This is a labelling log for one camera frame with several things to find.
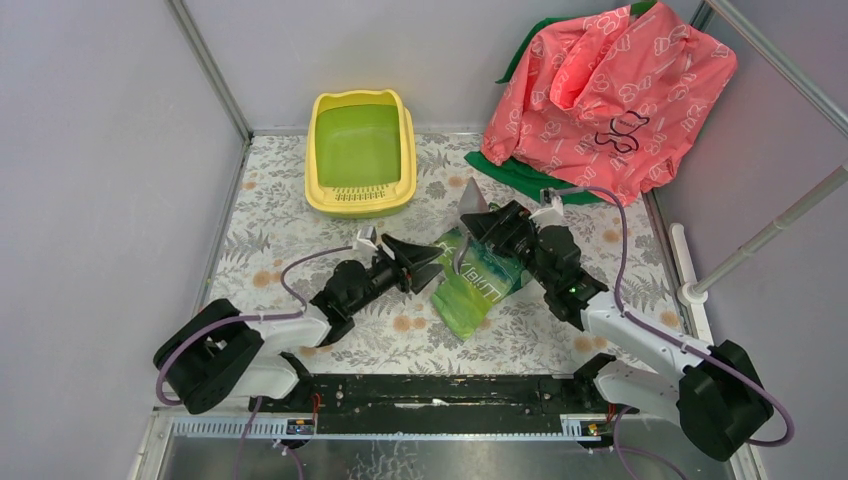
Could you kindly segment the silver metal scoop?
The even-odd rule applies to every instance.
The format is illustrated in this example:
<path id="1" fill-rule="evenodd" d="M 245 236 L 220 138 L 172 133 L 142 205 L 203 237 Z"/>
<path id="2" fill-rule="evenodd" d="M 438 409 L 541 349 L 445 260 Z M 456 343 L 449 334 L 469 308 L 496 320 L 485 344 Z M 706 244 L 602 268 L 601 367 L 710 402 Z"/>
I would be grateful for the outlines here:
<path id="1" fill-rule="evenodd" d="M 461 220 L 465 214 L 486 213 L 489 205 L 474 178 L 470 178 L 465 186 L 463 194 L 457 205 L 457 228 L 462 236 L 460 246 L 455 250 L 452 258 L 452 270 L 455 274 L 461 273 L 461 266 L 469 250 L 472 234 Z"/>

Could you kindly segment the green litter bag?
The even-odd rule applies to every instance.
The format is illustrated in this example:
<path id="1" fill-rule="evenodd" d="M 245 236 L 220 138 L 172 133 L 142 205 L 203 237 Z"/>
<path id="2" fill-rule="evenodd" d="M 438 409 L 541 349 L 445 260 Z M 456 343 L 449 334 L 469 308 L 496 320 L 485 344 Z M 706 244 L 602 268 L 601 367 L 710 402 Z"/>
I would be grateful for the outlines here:
<path id="1" fill-rule="evenodd" d="M 465 244 L 457 229 L 443 233 L 435 245 L 443 250 L 438 262 L 443 277 L 430 300 L 447 328 L 460 340 L 468 340 L 489 311 L 531 281 L 518 261 L 503 258 L 473 241 L 458 267 L 455 256 Z"/>

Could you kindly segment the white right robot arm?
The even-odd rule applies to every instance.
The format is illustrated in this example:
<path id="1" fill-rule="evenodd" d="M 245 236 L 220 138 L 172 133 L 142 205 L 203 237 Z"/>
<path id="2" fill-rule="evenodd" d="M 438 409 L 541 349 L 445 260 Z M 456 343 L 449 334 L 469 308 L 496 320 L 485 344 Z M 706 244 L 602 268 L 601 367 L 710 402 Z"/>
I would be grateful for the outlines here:
<path id="1" fill-rule="evenodd" d="M 747 352 L 725 341 L 703 342 L 644 319 L 586 271 L 571 231 L 537 225 L 537 214 L 516 201 L 459 216 L 472 240 L 486 251 L 520 264 L 543 288 L 543 300 L 559 320 L 606 338 L 646 364 L 634 368 L 598 354 L 573 375 L 599 396 L 677 425 L 702 453 L 729 459 L 778 410 Z"/>

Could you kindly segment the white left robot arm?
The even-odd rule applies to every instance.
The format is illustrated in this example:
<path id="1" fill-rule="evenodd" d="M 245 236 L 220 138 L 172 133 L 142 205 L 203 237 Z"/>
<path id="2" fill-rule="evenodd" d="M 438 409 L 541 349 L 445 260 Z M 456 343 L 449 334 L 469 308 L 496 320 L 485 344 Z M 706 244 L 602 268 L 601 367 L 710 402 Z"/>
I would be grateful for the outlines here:
<path id="1" fill-rule="evenodd" d="M 226 298 L 210 302 L 154 354 L 157 399 L 200 414 L 226 398 L 285 398 L 302 378 L 290 349 L 338 342 L 353 329 L 355 314 L 391 289 L 420 293 L 441 273 L 442 252 L 379 249 L 369 264 L 342 261 L 295 312 L 246 314 Z"/>

